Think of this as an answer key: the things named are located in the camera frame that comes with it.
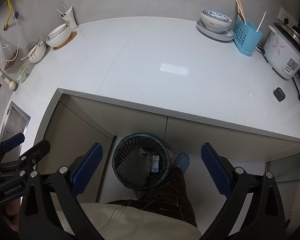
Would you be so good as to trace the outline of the person's left hand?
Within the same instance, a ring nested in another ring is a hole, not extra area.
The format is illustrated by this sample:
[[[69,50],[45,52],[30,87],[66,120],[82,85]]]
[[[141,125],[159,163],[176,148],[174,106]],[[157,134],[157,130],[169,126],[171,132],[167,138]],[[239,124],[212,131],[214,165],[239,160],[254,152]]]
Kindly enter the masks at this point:
[[[6,204],[7,217],[4,217],[7,225],[14,231],[19,231],[19,212],[21,198],[15,199]]]

